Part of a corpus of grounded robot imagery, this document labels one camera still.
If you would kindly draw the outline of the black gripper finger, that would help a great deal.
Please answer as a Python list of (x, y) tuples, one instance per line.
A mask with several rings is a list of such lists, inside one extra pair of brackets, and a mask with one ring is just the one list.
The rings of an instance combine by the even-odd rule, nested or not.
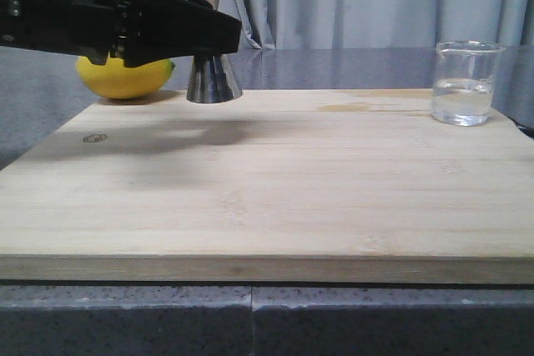
[(123, 64), (235, 53), (240, 32), (240, 20), (188, 0), (131, 0)]

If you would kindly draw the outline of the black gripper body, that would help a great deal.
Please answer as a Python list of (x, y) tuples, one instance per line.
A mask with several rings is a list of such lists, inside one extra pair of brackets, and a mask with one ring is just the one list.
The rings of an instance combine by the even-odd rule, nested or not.
[(128, 0), (1, 0), (1, 44), (104, 65), (124, 56), (127, 17)]

